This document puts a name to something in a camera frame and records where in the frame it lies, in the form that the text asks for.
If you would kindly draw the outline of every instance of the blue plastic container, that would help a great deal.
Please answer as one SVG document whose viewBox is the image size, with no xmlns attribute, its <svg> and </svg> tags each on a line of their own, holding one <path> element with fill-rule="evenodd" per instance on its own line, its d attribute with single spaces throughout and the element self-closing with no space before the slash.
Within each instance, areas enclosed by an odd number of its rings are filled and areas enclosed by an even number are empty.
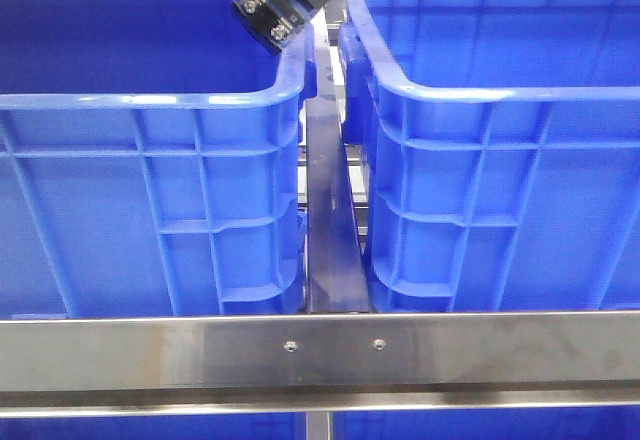
<svg viewBox="0 0 640 440">
<path fill-rule="evenodd" d="M 229 2 L 0 0 L 0 318 L 298 309 L 312 36 Z"/>
<path fill-rule="evenodd" d="M 639 307 L 640 0 L 348 5 L 375 307 Z"/>
<path fill-rule="evenodd" d="M 640 407 L 354 412 L 344 440 L 638 440 Z"/>
<path fill-rule="evenodd" d="M 304 414 L 0 419 L 2 440 L 304 440 Z"/>
</svg>

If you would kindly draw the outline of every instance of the metal rail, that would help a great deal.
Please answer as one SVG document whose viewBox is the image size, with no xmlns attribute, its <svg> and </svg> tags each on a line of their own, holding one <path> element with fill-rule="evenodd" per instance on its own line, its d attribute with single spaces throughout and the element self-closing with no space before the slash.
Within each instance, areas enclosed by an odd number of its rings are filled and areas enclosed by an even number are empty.
<svg viewBox="0 0 640 440">
<path fill-rule="evenodd" d="M 0 322 L 0 416 L 640 404 L 640 312 Z"/>
</svg>

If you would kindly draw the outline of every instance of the metal frame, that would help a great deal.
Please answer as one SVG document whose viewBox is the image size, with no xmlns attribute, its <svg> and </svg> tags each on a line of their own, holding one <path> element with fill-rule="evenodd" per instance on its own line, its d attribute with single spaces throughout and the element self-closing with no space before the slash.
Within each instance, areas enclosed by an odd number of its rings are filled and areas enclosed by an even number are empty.
<svg viewBox="0 0 640 440">
<path fill-rule="evenodd" d="M 366 312 L 326 27 L 308 312 Z M 0 322 L 0 417 L 640 404 L 640 311 Z"/>
</svg>

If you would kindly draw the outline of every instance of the screw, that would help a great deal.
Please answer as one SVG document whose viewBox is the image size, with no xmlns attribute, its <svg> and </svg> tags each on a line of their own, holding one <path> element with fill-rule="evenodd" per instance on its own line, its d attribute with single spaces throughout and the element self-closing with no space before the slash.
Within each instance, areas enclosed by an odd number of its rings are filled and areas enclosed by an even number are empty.
<svg viewBox="0 0 640 440">
<path fill-rule="evenodd" d="M 276 42 L 282 42 L 288 36 L 289 32 L 287 31 L 287 28 L 281 23 L 277 24 L 271 29 L 271 38 L 273 38 Z"/>
<path fill-rule="evenodd" d="M 387 342 L 385 342 L 382 338 L 376 338 L 371 344 L 371 346 L 375 351 L 379 352 L 380 350 L 382 350 L 384 347 L 387 346 Z"/>
<path fill-rule="evenodd" d="M 286 342 L 284 342 L 283 347 L 287 352 L 293 353 L 298 349 L 298 342 L 294 340 L 287 340 Z"/>
<path fill-rule="evenodd" d="M 242 2 L 242 8 L 248 15 L 253 15 L 256 13 L 259 4 L 260 2 L 258 0 L 244 0 Z"/>
</svg>

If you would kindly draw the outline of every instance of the stainless steel bar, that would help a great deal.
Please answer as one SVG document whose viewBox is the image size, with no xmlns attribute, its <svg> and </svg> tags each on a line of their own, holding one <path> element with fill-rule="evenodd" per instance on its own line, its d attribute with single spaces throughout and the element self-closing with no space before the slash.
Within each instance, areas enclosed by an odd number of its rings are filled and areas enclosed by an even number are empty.
<svg viewBox="0 0 640 440">
<path fill-rule="evenodd" d="M 0 397 L 0 418 L 204 415 L 266 412 L 442 410 L 640 405 L 640 384 L 594 383 L 573 389 L 443 391 L 291 388 L 121 392 L 45 392 Z"/>
<path fill-rule="evenodd" d="M 307 311 L 367 312 L 347 155 L 340 133 L 326 23 L 314 22 L 318 95 L 307 101 Z"/>
<path fill-rule="evenodd" d="M 329 43 L 338 44 L 340 24 L 347 21 L 347 0 L 329 0 L 324 7 Z"/>
<path fill-rule="evenodd" d="M 307 413 L 307 440 L 333 440 L 333 413 Z"/>
<path fill-rule="evenodd" d="M 350 167 L 362 165 L 362 154 L 359 145 L 345 145 L 347 149 L 347 162 Z"/>
<path fill-rule="evenodd" d="M 640 404 L 639 322 L 639 311 L 0 322 L 0 412 Z"/>
</svg>

